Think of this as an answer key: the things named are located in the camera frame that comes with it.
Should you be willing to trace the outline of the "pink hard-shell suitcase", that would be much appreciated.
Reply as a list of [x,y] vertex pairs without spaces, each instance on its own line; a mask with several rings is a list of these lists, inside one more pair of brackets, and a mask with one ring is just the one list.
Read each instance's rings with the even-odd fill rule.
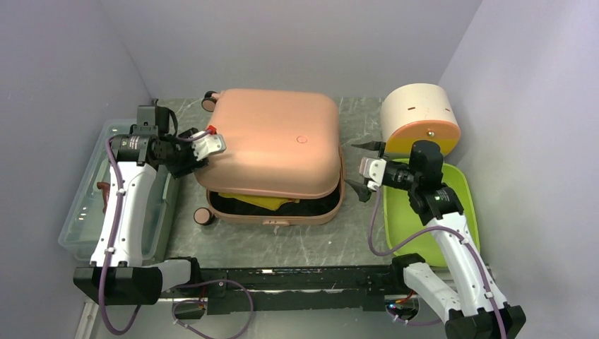
[[[327,95],[286,90],[209,91],[202,108],[222,134],[225,152],[195,173],[207,204],[194,220],[262,225],[322,225],[345,194],[337,104]],[[218,193],[297,198],[272,211]]]

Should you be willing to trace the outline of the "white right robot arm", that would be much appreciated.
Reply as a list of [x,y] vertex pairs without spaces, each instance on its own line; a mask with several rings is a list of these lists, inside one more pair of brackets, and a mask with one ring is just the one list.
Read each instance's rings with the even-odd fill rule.
[[400,189],[408,194],[410,207],[423,228],[392,249],[371,252],[387,256],[421,235],[430,233],[439,246],[454,281],[449,287],[418,254],[396,257],[399,268],[389,274],[398,293],[415,292],[437,314],[447,338],[515,338],[526,323],[519,305],[510,305],[484,265],[470,233],[466,214],[457,193],[443,181],[444,156],[433,141],[415,141],[407,162],[384,157],[386,144],[370,141],[361,149],[376,151],[364,157],[359,173],[362,182],[347,183],[362,202],[383,189]]

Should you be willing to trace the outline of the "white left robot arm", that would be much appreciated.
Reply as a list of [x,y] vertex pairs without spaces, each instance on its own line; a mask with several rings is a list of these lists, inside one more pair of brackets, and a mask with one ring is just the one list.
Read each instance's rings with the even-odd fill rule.
[[129,132],[105,142],[111,166],[105,219],[90,263],[73,274],[75,286],[100,306],[152,305],[171,288],[192,297],[203,287],[195,258],[143,264],[141,238],[158,170],[165,167],[178,178],[202,165],[190,144],[170,132],[177,128],[172,110],[142,105]]

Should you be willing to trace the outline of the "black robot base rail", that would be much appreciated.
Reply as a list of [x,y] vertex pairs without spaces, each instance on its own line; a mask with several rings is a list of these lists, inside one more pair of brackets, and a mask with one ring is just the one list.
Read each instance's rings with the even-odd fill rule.
[[246,311],[359,309],[414,318],[416,294],[400,283],[394,265],[202,268],[205,287],[177,289],[163,299],[194,299],[209,315]]

